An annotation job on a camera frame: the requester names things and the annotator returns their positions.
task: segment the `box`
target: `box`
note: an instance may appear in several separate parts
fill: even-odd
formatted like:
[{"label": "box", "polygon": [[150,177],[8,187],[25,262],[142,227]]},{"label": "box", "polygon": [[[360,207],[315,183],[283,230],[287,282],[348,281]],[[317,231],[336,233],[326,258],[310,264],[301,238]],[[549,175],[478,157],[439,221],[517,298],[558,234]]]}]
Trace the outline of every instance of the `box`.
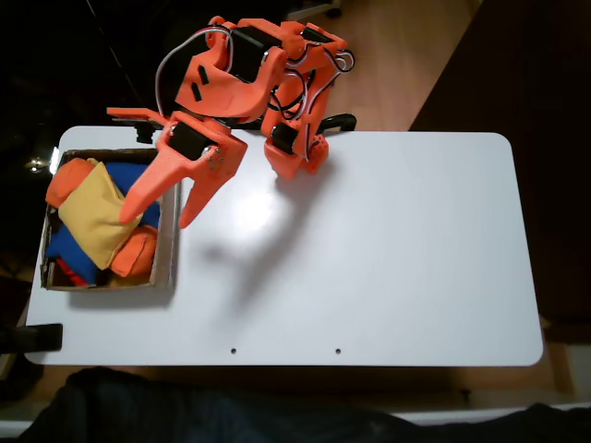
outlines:
[{"label": "box", "polygon": [[[130,162],[150,164],[156,157],[155,149],[130,150],[67,150],[62,155],[59,166],[75,158],[96,159],[99,162]],[[52,291],[88,292],[88,291],[124,291],[138,288],[166,287],[174,284],[177,239],[178,211],[180,210],[180,184],[169,189],[158,201],[160,202],[160,220],[158,223],[158,239],[152,264],[150,280],[135,286],[110,287],[106,279],[97,282],[96,286],[80,287],[74,285],[64,272],[57,266],[54,258],[47,258],[45,251],[51,244],[52,234],[63,224],[57,210],[47,206],[45,224],[42,235],[41,287]]]}]

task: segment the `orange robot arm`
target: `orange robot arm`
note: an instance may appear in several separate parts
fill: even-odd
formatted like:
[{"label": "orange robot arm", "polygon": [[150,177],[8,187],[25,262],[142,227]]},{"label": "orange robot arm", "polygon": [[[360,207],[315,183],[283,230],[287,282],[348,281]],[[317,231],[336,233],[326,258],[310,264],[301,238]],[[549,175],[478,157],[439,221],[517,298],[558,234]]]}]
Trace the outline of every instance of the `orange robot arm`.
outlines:
[{"label": "orange robot arm", "polygon": [[[210,50],[191,59],[176,95],[185,111],[166,118],[158,83],[162,67],[201,35]],[[328,89],[355,62],[345,48],[344,40],[312,24],[285,22],[279,27],[262,19],[242,19],[235,25],[220,17],[174,48],[156,72],[159,114],[148,109],[107,110],[120,120],[163,126],[158,154],[129,190],[121,222],[133,220],[166,190],[190,177],[195,184],[179,220],[181,228],[188,226],[234,176],[244,157],[247,145],[230,134],[231,126],[262,115],[265,153],[275,172],[286,178],[298,169],[315,173],[328,155],[326,140],[317,135]]]}]

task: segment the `blue cloth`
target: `blue cloth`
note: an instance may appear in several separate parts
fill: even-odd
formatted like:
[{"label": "blue cloth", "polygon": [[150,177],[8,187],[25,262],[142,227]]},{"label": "blue cloth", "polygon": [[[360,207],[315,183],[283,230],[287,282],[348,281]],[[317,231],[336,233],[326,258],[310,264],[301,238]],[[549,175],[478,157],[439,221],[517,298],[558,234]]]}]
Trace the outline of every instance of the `blue cloth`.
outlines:
[{"label": "blue cloth", "polygon": [[[113,183],[119,188],[124,196],[127,195],[129,189],[139,179],[139,176],[146,171],[148,165],[146,164],[135,164],[135,163],[120,163],[110,162],[105,163],[104,167],[107,169],[107,173],[111,175]],[[148,206],[144,212],[144,216],[141,218],[139,224],[148,224],[158,229],[158,220],[160,219],[160,205],[157,201],[154,201]]]},{"label": "blue cloth", "polygon": [[52,243],[45,251],[49,258],[62,258],[66,264],[88,284],[96,284],[100,269],[78,246],[78,243],[63,224],[57,233],[52,235]]}]

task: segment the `cable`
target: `cable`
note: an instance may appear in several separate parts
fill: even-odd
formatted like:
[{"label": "cable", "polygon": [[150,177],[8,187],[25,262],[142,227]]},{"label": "cable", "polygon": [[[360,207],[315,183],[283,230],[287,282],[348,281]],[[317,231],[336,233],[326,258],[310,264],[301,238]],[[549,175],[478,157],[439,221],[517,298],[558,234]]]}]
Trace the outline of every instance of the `cable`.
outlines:
[{"label": "cable", "polygon": [[179,44],[170,53],[168,53],[166,55],[166,57],[163,58],[162,62],[160,62],[160,64],[158,65],[158,69],[156,69],[156,80],[155,80],[155,86],[154,86],[154,93],[156,94],[156,105],[158,106],[158,112],[160,113],[160,115],[164,116],[163,106],[160,101],[160,75],[162,74],[164,65],[166,64],[166,62],[168,62],[168,60],[170,60],[170,58],[174,54],[176,54],[178,51],[183,49],[189,43],[193,42],[195,39],[197,39],[201,35],[209,34],[210,32],[220,32],[220,33],[225,34],[227,36],[226,46],[228,47],[228,66],[226,67],[225,71],[228,72],[232,68],[232,57],[234,55],[234,42],[232,40],[232,34],[230,33],[230,30],[228,30],[227,28],[225,28],[223,26],[211,25],[211,26],[208,26],[207,28],[203,28],[202,30],[195,32],[188,39],[186,39],[183,43]]},{"label": "cable", "polygon": [[[277,103],[277,107],[273,106],[272,104],[269,103],[269,107],[271,109],[273,109],[274,111],[280,111],[282,113],[282,117],[287,120],[295,120],[299,117],[302,116],[302,114],[304,113],[304,110],[306,109],[306,101],[308,100],[308,85],[306,84],[306,80],[304,79],[304,76],[302,76],[298,71],[296,71],[295,69],[285,69],[285,75],[286,76],[292,76],[292,77],[298,77],[300,79],[300,81],[302,82],[302,93],[299,94],[299,96],[297,96],[297,98],[289,103],[286,106],[282,106],[279,102],[279,99],[277,99],[277,96],[274,94],[274,92],[271,93],[271,96],[275,99],[275,102]],[[298,103],[300,103],[299,107],[297,108],[297,111],[295,113],[292,113],[291,111],[289,111],[291,108],[293,108],[294,106],[296,106]],[[293,114],[291,116],[286,116],[283,112],[289,112],[290,114]]]},{"label": "cable", "polygon": [[336,54],[337,56],[348,55],[351,59],[351,69],[353,69],[353,66],[355,66],[355,56],[351,51],[349,51],[348,49],[343,49],[342,51],[337,51]]},{"label": "cable", "polygon": [[306,43],[306,47],[304,48],[304,53],[296,60],[293,58],[287,59],[287,65],[290,67],[298,67],[306,60],[308,57],[308,49],[310,46],[320,46],[320,43]]},{"label": "cable", "polygon": [[[355,57],[353,56],[353,53],[351,53],[350,51],[346,51],[346,50],[339,51],[337,53],[337,57],[333,57],[332,54],[330,52],[328,52],[326,49],[324,49],[324,52],[331,59],[332,64],[337,69],[337,72],[331,77],[331,79],[329,81],[327,81],[324,84],[324,86],[322,86],[322,88],[317,90],[316,93],[312,96],[312,99],[310,100],[310,103],[308,106],[308,114],[312,113],[312,109],[314,108],[314,104],[316,103],[316,99],[321,95],[321,93],[324,92],[327,88],[329,88],[330,85],[332,85],[334,83],[334,80],[337,79],[337,77],[339,77],[341,74],[346,74],[346,73],[350,72],[351,69],[353,69],[353,66],[355,66]],[[348,66],[346,63],[346,60],[343,59],[343,55],[348,55],[349,58],[351,59],[350,66]],[[340,61],[342,61],[344,63],[345,67],[340,67],[338,65],[338,62],[340,62]],[[305,144],[304,144],[307,161],[308,161],[308,150],[309,150],[309,132],[310,132],[310,126],[309,126],[309,124],[307,124],[306,125],[306,138],[305,138]]]},{"label": "cable", "polygon": [[[339,71],[340,73],[344,74],[345,72],[349,72],[351,69],[353,69],[353,66],[355,65],[355,58],[351,58],[351,60],[353,61],[353,64],[351,65],[351,67],[349,67],[348,69],[341,68],[339,66],[339,64],[336,63],[337,62],[337,59],[334,58],[334,56],[330,53],[330,51],[328,49],[326,49],[326,48],[322,48],[322,49],[324,50],[324,53],[329,57],[329,60],[331,60],[332,64],[336,68],[336,70]],[[348,52],[345,53],[344,52],[344,54],[347,54],[347,55],[350,55],[351,57],[353,57],[353,55],[351,53],[348,53]]]}]

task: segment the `white tabletop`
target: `white tabletop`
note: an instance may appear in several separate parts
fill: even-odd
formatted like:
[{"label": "white tabletop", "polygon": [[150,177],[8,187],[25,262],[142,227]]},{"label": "white tabletop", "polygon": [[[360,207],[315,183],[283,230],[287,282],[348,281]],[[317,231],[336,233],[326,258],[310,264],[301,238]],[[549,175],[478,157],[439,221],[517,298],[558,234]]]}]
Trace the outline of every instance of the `white tabletop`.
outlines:
[{"label": "white tabletop", "polygon": [[[509,142],[496,134],[329,137],[316,176],[278,179],[264,139],[181,231],[175,289],[62,293],[35,275],[48,365],[531,365],[542,354]],[[78,126],[60,150],[145,147]],[[187,198],[192,182],[182,185]]]}]

